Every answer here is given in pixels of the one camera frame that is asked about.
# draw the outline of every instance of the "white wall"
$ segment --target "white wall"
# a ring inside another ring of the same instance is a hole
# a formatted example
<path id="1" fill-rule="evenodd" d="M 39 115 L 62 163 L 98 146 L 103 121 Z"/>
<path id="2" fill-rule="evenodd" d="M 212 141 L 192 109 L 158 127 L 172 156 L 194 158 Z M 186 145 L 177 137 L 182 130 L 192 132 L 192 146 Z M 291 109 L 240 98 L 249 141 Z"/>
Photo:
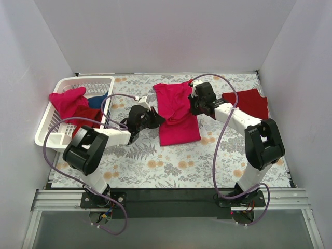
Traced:
<path id="1" fill-rule="evenodd" d="M 297 1 L 269 52 L 261 83 L 305 187 L 325 248 L 332 248 L 332 2 Z"/>
<path id="2" fill-rule="evenodd" d="M 35 0 L 75 72 L 259 69 L 295 0 Z"/>
<path id="3" fill-rule="evenodd" d="M 34 134 L 57 81 L 72 71 L 33 0 L 0 1 L 0 247 L 21 248 L 49 167 Z"/>

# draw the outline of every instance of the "clothing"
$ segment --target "clothing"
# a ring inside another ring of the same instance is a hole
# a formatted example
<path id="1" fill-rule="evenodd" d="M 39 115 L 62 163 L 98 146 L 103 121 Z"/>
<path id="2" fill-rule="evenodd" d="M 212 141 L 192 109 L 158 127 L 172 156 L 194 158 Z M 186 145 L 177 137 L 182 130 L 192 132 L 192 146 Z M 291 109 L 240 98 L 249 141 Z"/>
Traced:
<path id="1" fill-rule="evenodd" d="M 257 89 L 237 92 L 238 94 L 238 107 L 241 111 L 251 115 L 255 118 L 262 120 L 269 118 L 268 99 L 260 96 Z M 233 92 L 223 93 L 223 98 L 230 103 L 235 103 L 235 94 Z"/>
<path id="2" fill-rule="evenodd" d="M 190 113 L 188 81 L 181 84 L 154 85 L 158 114 L 166 119 L 159 128 L 160 145 L 174 145 L 201 140 L 197 117 Z"/>
<path id="3" fill-rule="evenodd" d="M 79 105 L 73 115 L 73 117 L 80 117 L 80 118 L 89 118 L 95 121 L 100 122 L 102 120 L 103 114 L 99 109 L 94 109 L 94 108 L 90 108 L 88 106 L 84 106 L 84 105 Z M 99 128 L 100 125 L 90 122 L 90 121 L 85 121 L 85 120 L 75 120 L 76 121 L 76 128 L 73 131 L 72 137 L 75 136 L 75 134 L 77 133 L 77 131 L 79 130 L 79 128 L 81 128 L 81 126 L 83 125 L 87 125 L 93 128 Z"/>
<path id="4" fill-rule="evenodd" d="M 105 93 L 103 96 L 96 96 L 96 97 L 91 97 L 88 98 L 89 101 L 89 107 L 90 108 L 95 108 L 95 109 L 100 109 L 102 102 L 105 98 L 107 98 L 108 96 L 108 92 Z"/>
<path id="5" fill-rule="evenodd" d="M 59 112 L 61 119 L 71 118 L 74 116 L 79 105 L 89 106 L 88 99 L 83 97 L 85 91 L 85 87 L 79 87 L 65 91 L 64 93 L 51 93 L 48 98 Z M 77 124 L 77 120 L 66 121 L 66 123 L 69 122 L 74 125 Z"/>

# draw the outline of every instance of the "black mounting plate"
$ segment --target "black mounting plate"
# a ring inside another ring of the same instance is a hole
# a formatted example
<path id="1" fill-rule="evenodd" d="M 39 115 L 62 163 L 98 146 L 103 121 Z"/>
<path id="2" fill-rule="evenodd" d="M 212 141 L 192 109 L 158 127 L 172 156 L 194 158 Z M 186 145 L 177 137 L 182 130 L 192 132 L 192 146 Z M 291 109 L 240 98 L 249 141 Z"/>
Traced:
<path id="1" fill-rule="evenodd" d="M 234 188 L 220 189 L 222 194 L 234 192 Z M 217 219 L 232 219 L 231 208 L 246 208 L 245 201 L 221 201 L 214 198 L 214 188 L 118 188 L 111 192 L 112 199 L 122 197 L 123 206 L 131 218 L 161 218 L 161 217 L 217 217 Z M 83 209 L 107 209 L 110 206 L 98 207 L 82 194 L 81 205 Z M 255 207 L 264 207 L 264 197 L 261 191 L 250 198 L 255 201 Z M 123 219 L 123 212 L 117 208 L 112 219 Z"/>
<path id="2" fill-rule="evenodd" d="M 219 199 L 219 206 L 221 208 L 233 208 L 233 207 L 241 207 L 243 204 L 249 204 L 252 201 L 255 201 L 255 207 L 257 208 L 263 208 L 265 207 L 265 200 L 263 196 L 263 192 L 259 190 L 257 192 L 257 195 L 250 198 L 250 202 L 246 203 L 245 200 L 237 201 L 237 200 L 225 200 L 225 199 Z"/>
<path id="3" fill-rule="evenodd" d="M 111 192 L 110 197 L 117 202 L 121 203 L 122 206 L 126 207 L 126 200 L 127 200 L 127 194 L 125 192 Z M 97 206 L 92 200 L 89 199 L 89 196 L 86 192 L 82 194 L 81 198 L 81 204 L 80 207 L 82 209 L 101 209 L 101 208 L 110 208 L 110 205 L 107 205 L 105 207 Z"/>

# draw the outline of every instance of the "blue cloth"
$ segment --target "blue cloth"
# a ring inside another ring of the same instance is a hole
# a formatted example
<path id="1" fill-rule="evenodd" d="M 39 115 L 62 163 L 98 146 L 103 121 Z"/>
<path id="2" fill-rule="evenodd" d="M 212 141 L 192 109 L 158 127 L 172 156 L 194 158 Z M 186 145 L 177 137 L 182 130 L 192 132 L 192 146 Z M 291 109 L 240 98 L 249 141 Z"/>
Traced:
<path id="1" fill-rule="evenodd" d="M 100 106 L 101 106 L 103 100 L 107 97 L 107 95 L 108 95 L 108 92 L 105 93 L 105 95 L 103 95 L 103 96 L 89 98 L 88 99 L 89 107 L 94 108 L 94 109 L 100 109 Z"/>

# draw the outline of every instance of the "floral tablecloth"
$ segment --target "floral tablecloth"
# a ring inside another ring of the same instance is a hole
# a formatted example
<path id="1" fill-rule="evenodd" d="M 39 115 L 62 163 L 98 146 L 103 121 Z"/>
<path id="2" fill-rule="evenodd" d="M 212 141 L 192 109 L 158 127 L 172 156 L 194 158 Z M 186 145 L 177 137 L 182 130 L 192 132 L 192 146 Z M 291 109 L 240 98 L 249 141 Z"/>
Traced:
<path id="1" fill-rule="evenodd" d="M 237 91 L 261 87 L 256 74 L 225 75 Z M 158 83 L 176 84 L 187 81 L 195 75 L 127 75 L 116 76 L 115 93 L 149 95 L 150 105 L 157 108 L 153 85 Z M 231 92 L 221 79 L 205 76 L 217 97 Z M 112 105 L 112 117 L 122 120 L 128 115 L 132 99 L 118 97 Z M 198 116 L 201 141 L 161 147 L 158 129 L 140 132 L 137 141 L 129 146 L 113 146 L 105 150 L 100 163 L 100 171 L 111 187 L 119 188 L 211 188 L 212 158 L 223 123 L 205 115 Z M 244 137 L 234 129 L 227 128 L 219 148 L 216 163 L 216 180 L 220 187 L 234 187 L 241 177 L 247 159 Z M 79 177 L 59 156 L 57 168 L 67 174 Z M 290 187 L 283 159 L 280 159 L 267 172 L 263 179 L 270 187 Z M 52 187 L 81 187 L 75 181 L 59 173 L 54 174 Z"/>

